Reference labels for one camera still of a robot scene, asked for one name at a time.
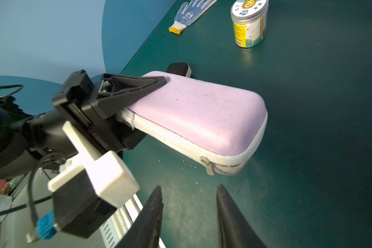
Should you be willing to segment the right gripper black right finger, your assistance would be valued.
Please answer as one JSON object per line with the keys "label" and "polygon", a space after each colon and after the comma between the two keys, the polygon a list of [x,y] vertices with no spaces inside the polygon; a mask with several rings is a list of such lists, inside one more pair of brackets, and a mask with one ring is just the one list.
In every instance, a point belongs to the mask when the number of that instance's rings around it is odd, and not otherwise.
{"label": "right gripper black right finger", "polygon": [[217,187],[220,248],[266,248],[223,185]]}

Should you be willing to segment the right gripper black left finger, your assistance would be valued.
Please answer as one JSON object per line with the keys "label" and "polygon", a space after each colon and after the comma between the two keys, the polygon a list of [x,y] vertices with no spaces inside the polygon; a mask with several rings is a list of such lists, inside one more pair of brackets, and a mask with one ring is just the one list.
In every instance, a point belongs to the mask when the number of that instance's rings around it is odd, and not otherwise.
{"label": "right gripper black left finger", "polygon": [[148,201],[142,205],[137,195],[125,204],[126,217],[131,221],[117,248],[163,248],[161,227],[163,216],[161,187],[157,186]]}

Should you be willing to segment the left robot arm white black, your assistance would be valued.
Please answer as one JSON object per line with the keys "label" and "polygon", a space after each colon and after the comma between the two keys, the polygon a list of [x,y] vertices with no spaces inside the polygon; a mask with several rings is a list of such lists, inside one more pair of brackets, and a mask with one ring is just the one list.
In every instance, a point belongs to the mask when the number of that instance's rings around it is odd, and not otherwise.
{"label": "left robot arm white black", "polygon": [[50,111],[24,113],[13,96],[0,97],[0,179],[30,172],[51,153],[77,154],[63,131],[71,123],[100,153],[133,149],[145,134],[115,115],[166,84],[163,76],[104,74],[93,82],[84,70],[72,73],[52,98]]}

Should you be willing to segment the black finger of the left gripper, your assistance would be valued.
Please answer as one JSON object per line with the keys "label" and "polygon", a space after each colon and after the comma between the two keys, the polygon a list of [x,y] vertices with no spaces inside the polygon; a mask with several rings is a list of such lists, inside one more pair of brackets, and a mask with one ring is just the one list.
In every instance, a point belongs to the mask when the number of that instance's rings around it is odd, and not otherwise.
{"label": "black finger of the left gripper", "polygon": [[163,76],[133,77],[105,73],[101,76],[91,106],[107,119],[166,84]]}

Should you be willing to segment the black grey zippered umbrella case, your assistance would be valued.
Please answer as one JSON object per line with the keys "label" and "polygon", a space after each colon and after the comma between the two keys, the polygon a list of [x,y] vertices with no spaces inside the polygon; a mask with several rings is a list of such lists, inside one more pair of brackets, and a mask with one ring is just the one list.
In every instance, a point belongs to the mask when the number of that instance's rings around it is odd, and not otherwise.
{"label": "black grey zippered umbrella case", "polygon": [[166,70],[167,73],[191,77],[192,70],[191,67],[187,63],[172,63],[169,64]]}

